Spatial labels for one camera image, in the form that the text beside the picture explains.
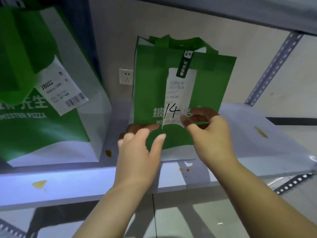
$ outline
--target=left hand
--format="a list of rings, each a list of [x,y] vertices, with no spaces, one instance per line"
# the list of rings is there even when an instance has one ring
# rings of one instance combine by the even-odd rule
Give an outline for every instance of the left hand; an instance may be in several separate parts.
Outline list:
[[[152,185],[160,164],[162,146],[166,134],[156,137],[149,152],[145,141],[158,124],[145,127],[139,124],[129,125],[126,134],[118,141],[119,156],[114,187],[137,186],[144,192]]]

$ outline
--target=wall socket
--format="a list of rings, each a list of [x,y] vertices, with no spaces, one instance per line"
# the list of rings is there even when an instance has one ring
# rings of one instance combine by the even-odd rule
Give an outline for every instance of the wall socket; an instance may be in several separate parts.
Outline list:
[[[119,68],[119,83],[133,85],[133,70]]]

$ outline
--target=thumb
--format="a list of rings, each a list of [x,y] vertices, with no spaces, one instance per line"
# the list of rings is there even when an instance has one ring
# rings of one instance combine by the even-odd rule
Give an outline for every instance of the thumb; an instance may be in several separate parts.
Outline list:
[[[184,126],[184,128],[188,130],[188,132],[191,134],[192,137],[195,135],[196,132],[199,132],[201,130],[191,119],[189,119],[185,115],[182,115],[180,117],[180,121],[182,122],[182,125]]]
[[[163,147],[165,138],[166,138],[166,134],[161,134],[156,137],[156,139],[153,141],[149,156],[161,157],[162,147]]]

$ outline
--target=gray shelf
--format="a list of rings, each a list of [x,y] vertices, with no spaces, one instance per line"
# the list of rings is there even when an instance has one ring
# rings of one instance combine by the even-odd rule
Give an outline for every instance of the gray shelf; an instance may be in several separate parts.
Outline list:
[[[317,0],[142,0],[317,35]]]

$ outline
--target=barcode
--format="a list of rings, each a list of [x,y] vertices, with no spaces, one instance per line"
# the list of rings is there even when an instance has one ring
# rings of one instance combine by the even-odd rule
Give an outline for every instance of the barcode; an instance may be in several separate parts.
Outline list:
[[[71,99],[67,100],[65,104],[70,108],[80,103],[84,99],[86,99],[86,96],[83,93],[79,93],[78,95],[73,96]]]

